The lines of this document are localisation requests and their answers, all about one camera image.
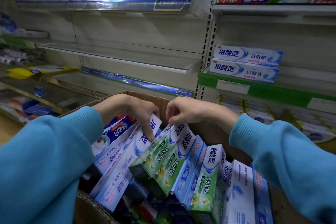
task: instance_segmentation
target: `blue sweater sleeve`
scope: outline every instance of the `blue sweater sleeve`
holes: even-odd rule
[[[253,158],[253,167],[282,188],[293,207],[314,223],[336,223],[336,156],[291,124],[262,124],[243,114],[230,145]]]
[[[0,147],[0,223],[72,223],[78,178],[103,132],[95,109],[43,116]]]

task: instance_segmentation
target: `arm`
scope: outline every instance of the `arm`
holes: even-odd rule
[[[33,120],[0,147],[0,223],[71,223],[78,178],[91,165],[91,144],[118,114],[132,114],[153,132],[158,108],[124,94],[62,118]]]
[[[321,150],[284,121],[262,124],[243,114],[195,99],[168,104],[169,123],[211,120],[230,134],[229,143],[253,158],[263,178],[282,188],[294,208],[315,223],[336,223],[336,156]]]

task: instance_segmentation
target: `blue sleeve cuff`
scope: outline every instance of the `blue sleeve cuff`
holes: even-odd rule
[[[244,113],[233,126],[229,144],[245,151],[254,159],[257,147],[269,128],[269,125],[253,120]]]
[[[97,141],[104,131],[104,124],[100,114],[89,106],[84,106],[61,119],[70,122],[78,128],[91,144]]]

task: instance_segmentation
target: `green toothpaste box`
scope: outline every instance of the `green toothpaste box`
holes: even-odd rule
[[[129,167],[129,171],[140,181],[151,179],[165,161],[175,144],[186,135],[188,125],[180,123],[168,125]]]
[[[149,190],[156,199],[167,197],[179,175],[189,151],[195,142],[195,135],[187,128],[183,138],[180,138],[168,154],[156,174],[148,181]]]
[[[221,224],[225,158],[221,144],[208,146],[189,208],[196,223]]]

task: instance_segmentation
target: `shelf price label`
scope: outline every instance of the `shelf price label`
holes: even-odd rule
[[[237,82],[229,82],[225,80],[218,80],[216,88],[220,90],[226,90],[247,95],[250,89],[250,85]]]
[[[311,98],[307,108],[322,112],[336,113],[336,101],[321,98]]]

